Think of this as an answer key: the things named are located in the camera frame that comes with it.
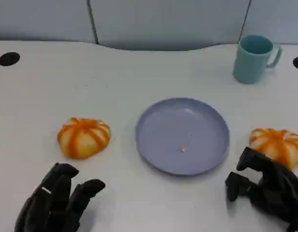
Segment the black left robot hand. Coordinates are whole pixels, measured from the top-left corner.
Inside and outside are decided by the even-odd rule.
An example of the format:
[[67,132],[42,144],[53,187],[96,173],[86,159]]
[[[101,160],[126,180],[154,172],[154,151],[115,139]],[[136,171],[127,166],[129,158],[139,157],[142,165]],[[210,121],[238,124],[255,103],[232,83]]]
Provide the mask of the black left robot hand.
[[15,223],[16,232],[75,232],[91,198],[106,184],[90,179],[71,189],[79,171],[68,163],[55,163],[25,201]]

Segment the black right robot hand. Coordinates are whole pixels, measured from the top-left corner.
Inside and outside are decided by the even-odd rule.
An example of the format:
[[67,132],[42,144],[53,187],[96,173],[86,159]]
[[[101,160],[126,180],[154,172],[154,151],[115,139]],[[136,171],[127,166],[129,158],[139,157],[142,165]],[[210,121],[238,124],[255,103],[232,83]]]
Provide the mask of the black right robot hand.
[[287,167],[264,154],[246,147],[237,164],[237,171],[246,168],[262,173],[258,183],[235,172],[230,172],[226,197],[234,202],[244,196],[258,210],[289,224],[288,232],[298,232],[298,177]]

